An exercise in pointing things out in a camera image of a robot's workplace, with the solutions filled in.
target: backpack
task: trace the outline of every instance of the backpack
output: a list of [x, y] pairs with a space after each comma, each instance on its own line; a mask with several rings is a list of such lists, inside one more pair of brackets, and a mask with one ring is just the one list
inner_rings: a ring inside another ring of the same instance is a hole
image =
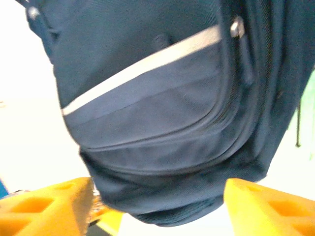
[[314, 1], [18, 2], [105, 204], [177, 226], [266, 176], [314, 65]]

